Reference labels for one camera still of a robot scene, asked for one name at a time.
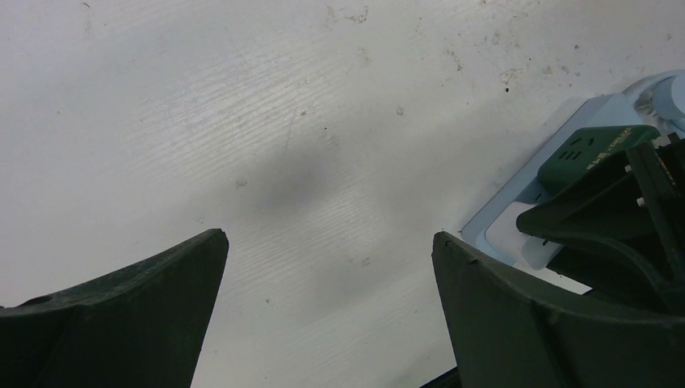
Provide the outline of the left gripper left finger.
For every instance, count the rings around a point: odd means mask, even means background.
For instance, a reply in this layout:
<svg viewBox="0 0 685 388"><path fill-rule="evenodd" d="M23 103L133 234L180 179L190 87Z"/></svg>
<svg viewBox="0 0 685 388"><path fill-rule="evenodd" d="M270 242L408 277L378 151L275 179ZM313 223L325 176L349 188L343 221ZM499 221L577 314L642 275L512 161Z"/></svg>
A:
<svg viewBox="0 0 685 388"><path fill-rule="evenodd" d="M148 259L1 310L4 387L189 387L229 240L206 230Z"/></svg>

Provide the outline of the light blue power strip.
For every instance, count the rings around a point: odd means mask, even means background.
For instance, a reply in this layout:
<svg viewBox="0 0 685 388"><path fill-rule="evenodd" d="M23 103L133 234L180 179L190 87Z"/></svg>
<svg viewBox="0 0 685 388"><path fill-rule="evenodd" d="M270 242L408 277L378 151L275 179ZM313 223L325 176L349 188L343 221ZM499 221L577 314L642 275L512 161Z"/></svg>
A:
<svg viewBox="0 0 685 388"><path fill-rule="evenodd" d="M641 122L633 105L622 94L602 95L587 100L569 118L559 123L560 128L467 222L461 231L462 239L505 264L543 272L561 246L528 236L520 232L515 224L518 215L552 196L552 192L537 178L538 170L579 129Z"/></svg>

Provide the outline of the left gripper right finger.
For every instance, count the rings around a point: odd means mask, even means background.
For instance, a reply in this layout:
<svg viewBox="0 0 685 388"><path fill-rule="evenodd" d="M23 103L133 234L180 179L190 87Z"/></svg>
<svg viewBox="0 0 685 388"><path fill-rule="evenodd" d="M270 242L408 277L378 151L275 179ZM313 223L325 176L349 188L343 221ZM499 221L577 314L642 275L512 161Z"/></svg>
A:
<svg viewBox="0 0 685 388"><path fill-rule="evenodd" d="M683 386L683 317L572 293L446 232L431 258L461 386Z"/></svg>

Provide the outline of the dark green cube adapter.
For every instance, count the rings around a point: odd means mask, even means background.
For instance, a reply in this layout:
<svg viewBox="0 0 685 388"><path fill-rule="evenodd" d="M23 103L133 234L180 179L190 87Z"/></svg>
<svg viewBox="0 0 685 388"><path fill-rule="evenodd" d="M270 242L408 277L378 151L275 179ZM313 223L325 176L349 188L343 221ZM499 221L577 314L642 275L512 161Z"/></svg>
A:
<svg viewBox="0 0 685 388"><path fill-rule="evenodd" d="M537 179L555 196L608 156L659 136L647 124L578 129L541 165Z"/></svg>

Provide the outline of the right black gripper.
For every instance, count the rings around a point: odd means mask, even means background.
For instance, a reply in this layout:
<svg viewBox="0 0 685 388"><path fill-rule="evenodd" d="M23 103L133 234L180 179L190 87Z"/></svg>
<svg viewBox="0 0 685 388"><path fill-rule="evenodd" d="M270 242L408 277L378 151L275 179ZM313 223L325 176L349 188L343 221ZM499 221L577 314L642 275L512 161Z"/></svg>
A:
<svg viewBox="0 0 685 388"><path fill-rule="evenodd" d="M519 215L516 226L562 245L553 270L629 306L684 312L684 140L678 134L610 155Z"/></svg>

